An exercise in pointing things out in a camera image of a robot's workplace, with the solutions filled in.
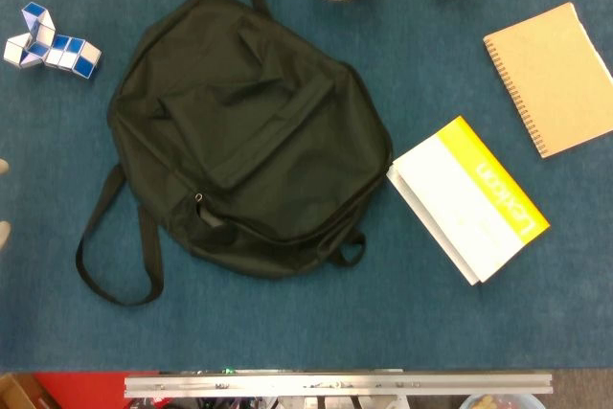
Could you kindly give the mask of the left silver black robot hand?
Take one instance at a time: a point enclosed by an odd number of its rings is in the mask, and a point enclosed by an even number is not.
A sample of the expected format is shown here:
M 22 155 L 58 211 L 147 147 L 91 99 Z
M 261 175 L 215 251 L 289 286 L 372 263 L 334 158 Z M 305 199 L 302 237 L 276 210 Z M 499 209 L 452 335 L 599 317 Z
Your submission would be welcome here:
M 4 159 L 0 159 L 0 174 L 3 175 L 7 173 L 9 169 L 10 169 L 9 163 Z M 6 242 L 9 238 L 10 233 L 11 233 L 10 223 L 6 220 L 1 220 L 0 221 L 0 249 L 3 249 L 4 246 L 6 245 Z

